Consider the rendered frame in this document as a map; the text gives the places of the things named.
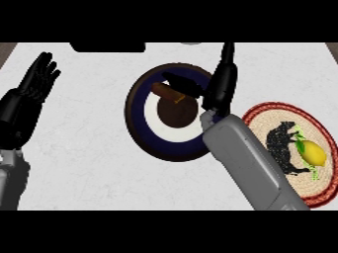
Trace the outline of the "round woven bear placemat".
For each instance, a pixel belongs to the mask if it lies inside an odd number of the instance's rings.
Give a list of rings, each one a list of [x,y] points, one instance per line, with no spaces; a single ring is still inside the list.
[[[255,105],[241,120],[307,206],[326,205],[338,194],[338,146],[321,123],[302,109],[280,102]],[[309,166],[299,156],[301,144],[308,141],[323,150],[321,166]]]

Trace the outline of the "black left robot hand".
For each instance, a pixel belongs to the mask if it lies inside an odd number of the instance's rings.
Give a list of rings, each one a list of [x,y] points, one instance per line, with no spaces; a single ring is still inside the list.
[[[27,143],[58,75],[52,54],[42,52],[18,87],[9,89],[0,100],[0,149],[20,149]]]

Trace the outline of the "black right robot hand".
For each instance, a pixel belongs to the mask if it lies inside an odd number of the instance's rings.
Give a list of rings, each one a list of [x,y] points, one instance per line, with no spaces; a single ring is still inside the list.
[[[206,88],[202,89],[194,81],[169,72],[162,73],[168,85],[173,91],[191,98],[202,97],[202,109],[212,110],[218,117],[230,114],[230,104],[236,89],[237,67],[233,62],[234,44],[225,42],[221,49],[221,57],[212,73]]]

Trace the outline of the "yellow lemon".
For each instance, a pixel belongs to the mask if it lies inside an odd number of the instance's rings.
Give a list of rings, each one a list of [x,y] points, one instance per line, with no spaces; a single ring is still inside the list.
[[[309,140],[295,142],[299,157],[311,166],[324,166],[326,153],[321,147]]]

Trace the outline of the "black appliance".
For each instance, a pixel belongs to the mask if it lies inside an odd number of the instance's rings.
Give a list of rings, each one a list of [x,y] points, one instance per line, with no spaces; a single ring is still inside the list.
[[[142,52],[142,42],[71,42],[71,49],[76,52]]]

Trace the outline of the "blue white brown plate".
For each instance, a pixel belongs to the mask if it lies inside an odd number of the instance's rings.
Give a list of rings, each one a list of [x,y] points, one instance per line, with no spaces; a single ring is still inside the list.
[[[185,96],[176,103],[151,92],[154,82],[169,84],[168,72],[188,78],[206,88],[210,73],[187,63],[168,63],[151,68],[136,79],[125,100],[125,125],[139,148],[157,159],[185,162],[207,153],[202,142],[199,116],[202,99]]]

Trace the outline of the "brown sweet potato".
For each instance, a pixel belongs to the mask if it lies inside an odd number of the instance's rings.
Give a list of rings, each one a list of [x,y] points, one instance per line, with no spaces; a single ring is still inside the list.
[[[160,82],[151,84],[151,92],[163,99],[172,101],[175,104],[184,99],[184,95],[173,91],[169,85]]]

